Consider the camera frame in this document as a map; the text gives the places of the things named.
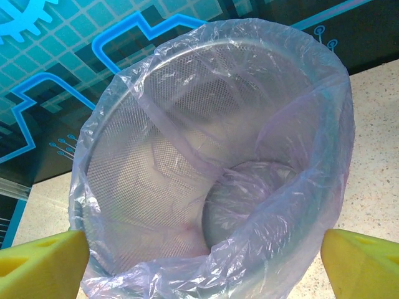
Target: mesh trash can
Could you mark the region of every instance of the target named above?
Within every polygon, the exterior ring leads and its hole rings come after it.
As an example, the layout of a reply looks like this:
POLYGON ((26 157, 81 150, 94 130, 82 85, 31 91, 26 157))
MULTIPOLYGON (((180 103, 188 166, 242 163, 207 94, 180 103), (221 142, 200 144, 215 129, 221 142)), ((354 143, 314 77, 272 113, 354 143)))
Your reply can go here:
POLYGON ((349 76, 313 37, 205 24, 116 74, 82 127, 70 223, 91 298, 284 298, 340 214, 349 76))

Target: speckled floor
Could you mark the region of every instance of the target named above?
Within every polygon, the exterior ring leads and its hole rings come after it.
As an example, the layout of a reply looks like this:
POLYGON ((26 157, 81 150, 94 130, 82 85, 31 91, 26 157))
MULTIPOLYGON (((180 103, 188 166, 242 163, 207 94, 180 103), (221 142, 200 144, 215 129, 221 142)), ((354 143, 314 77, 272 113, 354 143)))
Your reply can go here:
MULTIPOLYGON (((357 131, 335 227, 399 242, 399 60, 351 81, 357 131)), ((68 229, 69 184, 65 174, 33 186, 14 245, 68 229)), ((289 295, 296 298, 335 298, 320 255, 289 295)))

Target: plastic bag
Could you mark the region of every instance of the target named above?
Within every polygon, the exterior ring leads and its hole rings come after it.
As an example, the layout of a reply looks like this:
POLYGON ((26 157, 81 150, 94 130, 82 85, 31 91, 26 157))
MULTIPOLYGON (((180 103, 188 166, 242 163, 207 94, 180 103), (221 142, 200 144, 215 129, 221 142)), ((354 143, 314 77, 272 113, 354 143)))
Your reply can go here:
POLYGON ((340 214, 349 76, 313 37, 205 24, 116 74, 82 127, 70 223, 90 298, 285 298, 340 214))

